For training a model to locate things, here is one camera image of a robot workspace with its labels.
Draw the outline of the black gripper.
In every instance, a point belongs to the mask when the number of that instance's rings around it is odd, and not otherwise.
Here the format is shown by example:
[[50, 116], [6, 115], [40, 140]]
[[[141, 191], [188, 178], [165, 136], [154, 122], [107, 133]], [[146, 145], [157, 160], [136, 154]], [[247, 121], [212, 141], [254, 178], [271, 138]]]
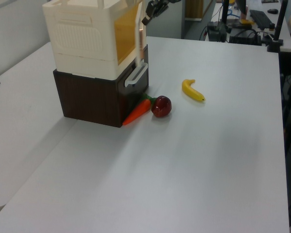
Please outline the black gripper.
[[142, 19], [144, 25], [148, 25], [153, 17], [158, 17], [168, 9], [169, 1], [167, 0], [151, 0], [146, 8], [146, 16]]

